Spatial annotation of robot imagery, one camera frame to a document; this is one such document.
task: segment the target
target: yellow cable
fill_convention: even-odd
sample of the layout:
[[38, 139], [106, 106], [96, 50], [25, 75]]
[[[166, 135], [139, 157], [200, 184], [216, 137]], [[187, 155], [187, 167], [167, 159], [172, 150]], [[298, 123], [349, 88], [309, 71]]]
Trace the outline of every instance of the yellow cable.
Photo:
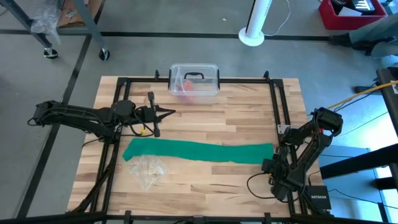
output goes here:
[[331, 106], [328, 107], [328, 109], [332, 109], [332, 108], [334, 108], [334, 107], [336, 107], [338, 105], [341, 105], [341, 104], [343, 104], [343, 103], [345, 103], [347, 101], [350, 101], [353, 98], [356, 98], [357, 96], [360, 96], [360, 95], [363, 95], [363, 94], [367, 94], [367, 93], [372, 92], [372, 91], [380, 90], [381, 88], [385, 88], [385, 87], [392, 86], [392, 85], [395, 85], [395, 84], [398, 84], [398, 81], [394, 81], [394, 82], [390, 82], [390, 83], [386, 83], [386, 84], [383, 84], [383, 85], [379, 85], [379, 86], [370, 88], [368, 90], [362, 91], [361, 93], [357, 93], [357, 94], [353, 95], [352, 97], [347, 98], [347, 99], [345, 99], [345, 100], [343, 100], [341, 102], [338, 102], [338, 103], [336, 103], [334, 105], [331, 105]]

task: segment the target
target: white base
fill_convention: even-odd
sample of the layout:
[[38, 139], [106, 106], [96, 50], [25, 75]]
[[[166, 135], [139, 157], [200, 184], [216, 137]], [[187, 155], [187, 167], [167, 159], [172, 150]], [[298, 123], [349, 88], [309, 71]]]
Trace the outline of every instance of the white base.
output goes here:
[[265, 39], [264, 34], [261, 31], [258, 37], [256, 38], [250, 38], [246, 35], [246, 27], [241, 29], [241, 31], [239, 31], [239, 40], [241, 40], [242, 43], [250, 47], [261, 45], [264, 39]]

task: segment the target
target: plastic bag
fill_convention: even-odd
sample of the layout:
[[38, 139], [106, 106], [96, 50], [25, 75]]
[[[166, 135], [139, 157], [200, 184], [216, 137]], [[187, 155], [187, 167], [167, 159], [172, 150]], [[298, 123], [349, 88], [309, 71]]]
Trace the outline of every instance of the plastic bag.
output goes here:
[[61, 10], [58, 8], [57, 2], [54, 0], [46, 0], [37, 7], [39, 10], [37, 10], [37, 16], [33, 17], [34, 21], [30, 27], [30, 31], [52, 35], [55, 37], [57, 43], [61, 44], [60, 36], [57, 32]]
[[139, 186], [144, 190], [157, 183], [169, 170], [157, 157], [143, 155], [139, 161], [129, 167], [130, 173], [138, 180]]

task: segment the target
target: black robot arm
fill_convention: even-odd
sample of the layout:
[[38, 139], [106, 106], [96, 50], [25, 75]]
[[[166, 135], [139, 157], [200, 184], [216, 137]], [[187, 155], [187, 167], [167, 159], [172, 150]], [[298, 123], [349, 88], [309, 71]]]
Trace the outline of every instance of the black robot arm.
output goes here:
[[[31, 126], [64, 124], [81, 129], [86, 133], [94, 133], [99, 138], [112, 139], [116, 134], [116, 128], [120, 125], [153, 123], [154, 130], [151, 131], [155, 137], [159, 137], [160, 130], [157, 124], [166, 116], [174, 113], [175, 110], [163, 109], [155, 105], [153, 92], [148, 93], [148, 98], [150, 108], [147, 106], [136, 108], [136, 105], [130, 100], [121, 100], [111, 105], [110, 108], [100, 109], [46, 101], [36, 105], [36, 111], [28, 124]], [[167, 113], [157, 116], [157, 111]]]
[[[262, 170], [270, 174], [271, 192], [278, 200], [286, 198], [287, 193], [298, 191], [305, 186], [305, 174], [322, 151], [331, 144], [333, 137], [341, 132], [341, 115], [325, 108], [315, 110], [313, 118], [298, 129], [287, 128], [281, 144], [272, 159], [264, 159]], [[298, 148], [305, 138], [312, 137], [300, 155], [295, 166], [289, 165], [287, 156], [290, 148]]]

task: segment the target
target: concrete floor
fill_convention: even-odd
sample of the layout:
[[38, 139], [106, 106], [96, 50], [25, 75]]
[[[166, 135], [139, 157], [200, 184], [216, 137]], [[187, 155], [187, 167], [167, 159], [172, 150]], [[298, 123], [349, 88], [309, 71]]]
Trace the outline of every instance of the concrete floor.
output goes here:
[[[34, 14], [31, 1], [17, 1]], [[246, 25], [251, 1], [241, 0], [148, 0], [107, 1], [99, 20], [101, 31], [199, 32], [237, 34]], [[292, 15], [280, 35], [330, 35], [320, 20], [319, 2], [290, 1]], [[285, 1], [274, 1], [265, 33], [274, 33], [287, 15]], [[0, 29], [22, 29], [5, 13]], [[0, 35], [0, 219], [11, 218], [37, 162], [47, 128], [31, 128], [26, 121], [34, 105], [45, 100], [60, 100], [75, 66], [84, 37], [61, 37], [56, 45], [60, 58], [42, 57], [42, 47], [29, 35]], [[236, 39], [178, 39], [107, 37], [111, 58], [98, 58], [98, 44], [91, 41], [70, 104], [93, 106], [98, 83], [103, 75], [153, 75], [167, 73], [173, 63], [215, 63], [222, 77], [261, 77], [268, 70], [272, 78], [299, 78], [307, 112], [329, 106], [353, 94], [356, 85], [371, 85], [378, 68], [396, 58], [373, 60], [361, 52], [334, 47], [326, 42], [268, 40], [250, 48]], [[345, 119], [343, 134], [382, 114], [387, 109], [380, 96], [370, 96], [341, 111]], [[377, 149], [396, 142], [388, 116], [350, 134], [338, 137], [338, 146]], [[45, 168], [29, 215], [63, 213], [75, 178], [84, 133], [61, 127]], [[332, 202], [338, 208], [361, 207], [348, 199]], [[366, 216], [363, 206], [361, 218]], [[341, 217], [358, 218], [340, 209]]]

